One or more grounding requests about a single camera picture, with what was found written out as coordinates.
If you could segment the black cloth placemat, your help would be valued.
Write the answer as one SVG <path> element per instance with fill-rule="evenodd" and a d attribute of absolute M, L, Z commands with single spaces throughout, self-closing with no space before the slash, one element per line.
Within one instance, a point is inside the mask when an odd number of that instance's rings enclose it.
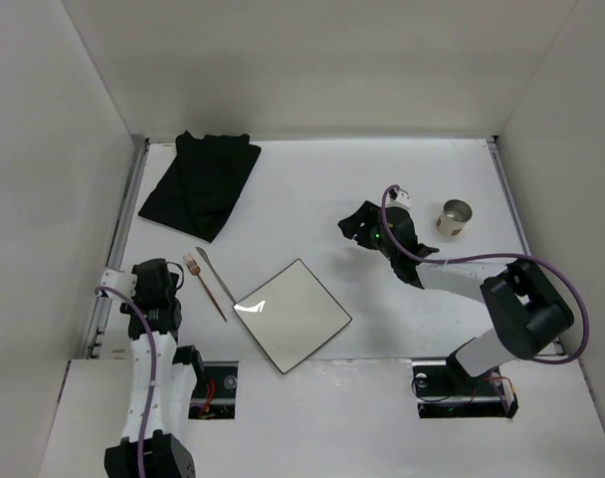
<path fill-rule="evenodd" d="M 176 155 L 138 216 L 208 243 L 221 232 L 241 196 L 262 149 L 250 136 L 201 138 L 185 131 Z"/>

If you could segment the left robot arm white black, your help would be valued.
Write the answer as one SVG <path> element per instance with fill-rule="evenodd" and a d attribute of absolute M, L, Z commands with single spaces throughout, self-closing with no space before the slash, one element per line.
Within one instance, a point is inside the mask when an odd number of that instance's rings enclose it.
<path fill-rule="evenodd" d="M 119 443 L 104 452 L 109 477 L 195 477 L 191 452 L 180 438 L 192 394 L 204 379 L 200 353 L 178 344 L 182 322 L 177 292 L 184 272 L 155 258 L 129 273 L 107 269 L 96 294 L 119 303 L 128 317 L 132 380 Z"/>

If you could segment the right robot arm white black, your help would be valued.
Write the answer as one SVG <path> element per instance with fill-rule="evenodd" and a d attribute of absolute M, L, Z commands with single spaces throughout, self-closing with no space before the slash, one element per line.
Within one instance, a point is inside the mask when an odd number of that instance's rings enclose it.
<path fill-rule="evenodd" d="M 407 209 L 364 202 L 338 221 L 342 235 L 380 252 L 396 277 L 421 290 L 448 292 L 485 306 L 492 327 L 446 357 L 451 387 L 473 387 L 515 359 L 533 360 L 574 324 L 574 315 L 539 266 L 523 256 L 469 263 L 445 260 L 419 241 Z"/>

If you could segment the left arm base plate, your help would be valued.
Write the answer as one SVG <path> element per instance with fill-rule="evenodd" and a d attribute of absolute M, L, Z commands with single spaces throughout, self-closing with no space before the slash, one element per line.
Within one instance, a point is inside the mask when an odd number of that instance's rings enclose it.
<path fill-rule="evenodd" d="M 236 414 L 238 390 L 236 361 L 206 361 L 197 379 L 189 407 L 192 420 L 231 420 Z"/>

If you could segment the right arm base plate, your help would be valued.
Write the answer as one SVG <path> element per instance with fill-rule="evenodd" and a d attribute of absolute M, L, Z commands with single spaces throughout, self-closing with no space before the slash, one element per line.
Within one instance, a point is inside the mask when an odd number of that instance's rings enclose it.
<path fill-rule="evenodd" d="M 478 377 L 455 381 L 443 360 L 412 362 L 411 389 L 422 419 L 504 418 L 519 410 L 512 381 L 496 367 Z"/>

